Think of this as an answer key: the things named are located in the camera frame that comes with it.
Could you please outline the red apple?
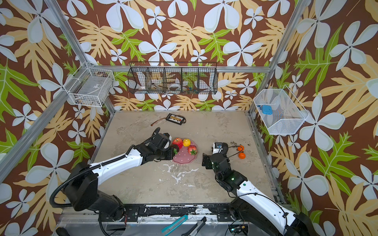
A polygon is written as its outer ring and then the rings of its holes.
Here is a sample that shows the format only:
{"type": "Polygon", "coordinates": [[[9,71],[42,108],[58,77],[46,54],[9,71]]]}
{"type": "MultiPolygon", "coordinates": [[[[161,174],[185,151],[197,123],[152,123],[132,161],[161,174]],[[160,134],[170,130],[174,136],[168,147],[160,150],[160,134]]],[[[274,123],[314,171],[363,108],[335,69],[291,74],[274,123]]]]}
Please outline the red apple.
{"type": "Polygon", "coordinates": [[[174,139],[172,144],[177,145],[179,149],[181,149],[184,146],[184,142],[181,138],[174,139]]]}

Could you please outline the yellow lemon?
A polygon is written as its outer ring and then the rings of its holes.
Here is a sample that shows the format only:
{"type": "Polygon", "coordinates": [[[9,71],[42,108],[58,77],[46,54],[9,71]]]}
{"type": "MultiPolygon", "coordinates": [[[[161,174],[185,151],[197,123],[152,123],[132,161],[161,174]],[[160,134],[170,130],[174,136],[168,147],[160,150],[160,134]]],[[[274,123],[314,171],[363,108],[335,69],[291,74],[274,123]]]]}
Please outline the yellow lemon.
{"type": "Polygon", "coordinates": [[[191,140],[190,139],[183,139],[183,146],[184,147],[189,147],[191,145],[191,140]]]}

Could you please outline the pink polka dot plate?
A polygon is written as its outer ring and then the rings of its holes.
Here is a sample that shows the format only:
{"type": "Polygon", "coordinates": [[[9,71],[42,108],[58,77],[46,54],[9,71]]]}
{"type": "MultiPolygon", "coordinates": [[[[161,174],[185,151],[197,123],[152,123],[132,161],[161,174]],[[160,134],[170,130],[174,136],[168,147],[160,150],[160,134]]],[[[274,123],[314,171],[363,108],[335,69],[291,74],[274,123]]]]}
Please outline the pink polka dot plate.
{"type": "MultiPolygon", "coordinates": [[[[197,147],[196,143],[191,140],[191,145],[197,147]]],[[[188,147],[182,147],[179,152],[173,157],[173,162],[178,164],[189,164],[196,159],[197,155],[190,155],[188,153],[188,147]]]]}

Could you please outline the red strawberry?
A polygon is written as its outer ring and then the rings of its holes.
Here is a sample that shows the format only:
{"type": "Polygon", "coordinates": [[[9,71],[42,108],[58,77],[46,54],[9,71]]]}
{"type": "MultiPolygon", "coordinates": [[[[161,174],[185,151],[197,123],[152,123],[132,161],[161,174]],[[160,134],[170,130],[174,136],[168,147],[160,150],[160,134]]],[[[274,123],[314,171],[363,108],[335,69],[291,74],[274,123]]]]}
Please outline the red strawberry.
{"type": "Polygon", "coordinates": [[[190,155],[197,155],[197,152],[198,152],[198,150],[197,150],[196,146],[194,146],[194,145],[188,146],[188,153],[190,155]]]}

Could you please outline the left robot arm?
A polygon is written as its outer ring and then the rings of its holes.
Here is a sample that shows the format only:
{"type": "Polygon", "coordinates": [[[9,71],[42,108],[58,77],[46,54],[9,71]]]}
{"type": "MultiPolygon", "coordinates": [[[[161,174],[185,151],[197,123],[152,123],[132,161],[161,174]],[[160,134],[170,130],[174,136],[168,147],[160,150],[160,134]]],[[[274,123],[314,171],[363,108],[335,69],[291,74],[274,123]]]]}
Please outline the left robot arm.
{"type": "Polygon", "coordinates": [[[124,154],[99,163],[76,166],[68,179],[53,191],[49,203],[53,208],[72,207],[75,211],[96,211],[119,221],[125,215],[124,203],[117,196],[100,191],[98,187],[128,169],[152,161],[172,160],[179,150],[168,133],[162,134],[155,130],[151,137],[138,145],[131,145],[124,154]]]}

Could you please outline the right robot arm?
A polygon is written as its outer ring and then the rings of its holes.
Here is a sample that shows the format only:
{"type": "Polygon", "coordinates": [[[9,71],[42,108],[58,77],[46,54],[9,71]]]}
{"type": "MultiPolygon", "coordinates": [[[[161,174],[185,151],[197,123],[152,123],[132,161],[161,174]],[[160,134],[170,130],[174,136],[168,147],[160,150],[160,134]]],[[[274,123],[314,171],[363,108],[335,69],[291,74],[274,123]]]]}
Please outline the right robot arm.
{"type": "Polygon", "coordinates": [[[216,182],[235,197],[230,214],[235,220],[250,222],[270,236],[316,236],[309,216],[281,206],[255,187],[244,175],[231,169],[222,153],[203,154],[202,165],[215,173],[216,182]]]}

